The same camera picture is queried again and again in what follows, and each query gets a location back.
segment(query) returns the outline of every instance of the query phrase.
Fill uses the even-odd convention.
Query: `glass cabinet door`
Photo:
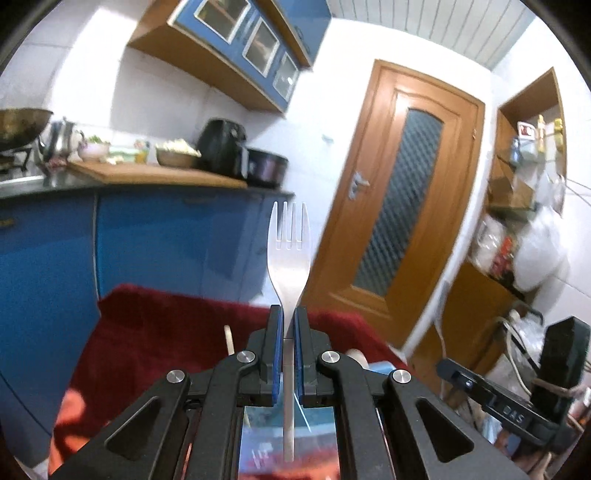
[[[259,18],[242,55],[266,77],[278,49],[279,40],[267,23]]]
[[[298,73],[296,64],[287,53],[284,53],[273,81],[273,87],[285,100],[289,100],[291,97],[291,92],[296,86]]]
[[[194,16],[231,43],[249,8],[248,0],[204,0]]]

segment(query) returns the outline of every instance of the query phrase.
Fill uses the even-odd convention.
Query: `kettle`
[[[62,120],[51,122],[47,142],[37,138],[39,152],[43,156],[44,162],[49,162],[52,158],[67,159],[74,151],[73,137],[74,133],[79,133],[84,139],[84,134],[79,130],[74,130],[74,122],[69,122],[64,117]]]

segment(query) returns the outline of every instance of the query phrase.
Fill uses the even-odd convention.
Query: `blue cabinet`
[[[199,296],[213,225],[213,193],[106,194],[99,200],[99,292],[122,283]]]
[[[253,13],[248,0],[190,0],[174,23],[232,60],[242,44],[245,25]]]
[[[201,295],[238,301],[261,208],[260,194],[225,194],[214,206]]]
[[[0,378],[0,424],[8,450],[27,466],[47,458],[51,439]]]
[[[282,111],[299,66],[272,22],[252,0],[190,0],[174,25],[221,54]]]
[[[267,194],[260,205],[248,263],[246,264],[240,289],[239,300],[243,303],[248,303],[261,292],[267,274],[267,237],[271,211],[273,210],[273,204],[278,202],[278,221],[281,221],[283,212],[282,204],[285,200],[287,198],[284,195]]]
[[[278,0],[312,64],[332,17],[326,0]]]
[[[93,205],[88,196],[0,206],[0,371],[47,432],[99,318]]]

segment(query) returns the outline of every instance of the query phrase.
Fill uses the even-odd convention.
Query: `black gripper frame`
[[[267,328],[250,336],[252,362],[231,355],[178,383],[158,380],[51,480],[237,478],[244,407],[272,406],[279,392],[281,316],[272,306]],[[335,409],[340,478],[527,480],[417,379],[398,383],[344,354],[324,362],[329,338],[310,329],[305,307],[295,342],[301,404]]]

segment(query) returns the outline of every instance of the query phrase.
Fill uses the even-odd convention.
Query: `door handle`
[[[349,187],[349,200],[355,200],[357,198],[357,191],[359,187],[369,187],[370,184],[365,178],[361,176],[358,171],[355,172],[351,179],[351,185]]]

